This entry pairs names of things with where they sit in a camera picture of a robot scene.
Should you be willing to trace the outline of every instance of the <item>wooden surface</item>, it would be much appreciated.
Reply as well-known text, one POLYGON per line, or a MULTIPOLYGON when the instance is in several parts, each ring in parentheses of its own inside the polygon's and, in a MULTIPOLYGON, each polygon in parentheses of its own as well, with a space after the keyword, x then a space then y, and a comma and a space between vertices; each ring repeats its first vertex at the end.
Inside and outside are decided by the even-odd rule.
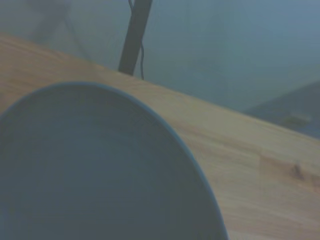
POLYGON ((208 178, 231 240, 320 239, 320 141, 0 34, 0 111, 63 81, 113 86, 164 117, 208 178))

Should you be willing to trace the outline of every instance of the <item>bowl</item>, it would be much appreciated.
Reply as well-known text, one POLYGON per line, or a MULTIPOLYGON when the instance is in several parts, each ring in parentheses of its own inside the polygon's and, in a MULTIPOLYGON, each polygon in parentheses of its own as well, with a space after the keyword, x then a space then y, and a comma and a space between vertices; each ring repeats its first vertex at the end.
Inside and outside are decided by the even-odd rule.
POLYGON ((112 87, 39 89, 0 118, 3 240, 227 240, 199 165, 174 130, 112 87))

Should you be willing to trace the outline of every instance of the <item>metal leg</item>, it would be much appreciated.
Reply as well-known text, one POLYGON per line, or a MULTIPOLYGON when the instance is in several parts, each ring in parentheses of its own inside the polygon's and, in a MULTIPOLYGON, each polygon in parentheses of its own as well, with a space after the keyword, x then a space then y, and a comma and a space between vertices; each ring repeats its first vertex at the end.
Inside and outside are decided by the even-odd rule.
POLYGON ((153 0, 135 0, 122 50, 119 71, 133 75, 153 0))

